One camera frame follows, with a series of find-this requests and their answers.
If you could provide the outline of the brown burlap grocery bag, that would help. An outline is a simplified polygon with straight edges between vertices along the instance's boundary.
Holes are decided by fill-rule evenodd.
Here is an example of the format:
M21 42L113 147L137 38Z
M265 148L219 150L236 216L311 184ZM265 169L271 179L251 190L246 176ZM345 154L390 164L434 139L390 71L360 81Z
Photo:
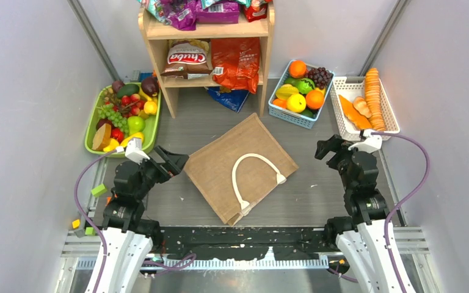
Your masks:
M298 168L252 114L190 155L184 171L222 223L234 226Z

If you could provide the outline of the Chuba chips bag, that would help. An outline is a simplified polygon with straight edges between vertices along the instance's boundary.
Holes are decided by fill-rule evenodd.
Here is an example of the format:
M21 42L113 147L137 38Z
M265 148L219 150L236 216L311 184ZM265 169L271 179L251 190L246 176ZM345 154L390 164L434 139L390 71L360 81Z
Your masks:
M161 76L196 79L213 72L211 45L208 39L169 40L169 51Z

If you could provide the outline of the orange snack bag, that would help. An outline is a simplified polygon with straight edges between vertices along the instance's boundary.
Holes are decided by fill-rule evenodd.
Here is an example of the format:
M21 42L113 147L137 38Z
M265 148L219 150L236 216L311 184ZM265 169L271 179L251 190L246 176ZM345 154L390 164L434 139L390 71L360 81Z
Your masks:
M259 38L214 38L211 55L215 83L230 90L256 93L260 70Z

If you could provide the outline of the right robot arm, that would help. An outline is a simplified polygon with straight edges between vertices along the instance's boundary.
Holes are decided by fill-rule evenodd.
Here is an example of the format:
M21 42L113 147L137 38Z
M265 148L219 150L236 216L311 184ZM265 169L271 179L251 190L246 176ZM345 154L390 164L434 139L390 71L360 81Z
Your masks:
M343 253L362 292L415 292L401 261L387 202L377 189L377 159L382 136L368 129L359 142L334 135L316 144L315 159L334 155L344 189L346 216L328 219L324 244Z

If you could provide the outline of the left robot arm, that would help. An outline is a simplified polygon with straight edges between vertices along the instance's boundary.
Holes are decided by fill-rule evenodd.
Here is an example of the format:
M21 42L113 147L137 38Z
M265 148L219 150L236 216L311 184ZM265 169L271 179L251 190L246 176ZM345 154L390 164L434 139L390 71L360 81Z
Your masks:
M112 199L97 232L101 244L86 292L131 292L147 254L163 242L159 222L142 217L144 199L156 184L179 175L189 156L160 146L155 152L162 162L128 146L127 161L115 169Z

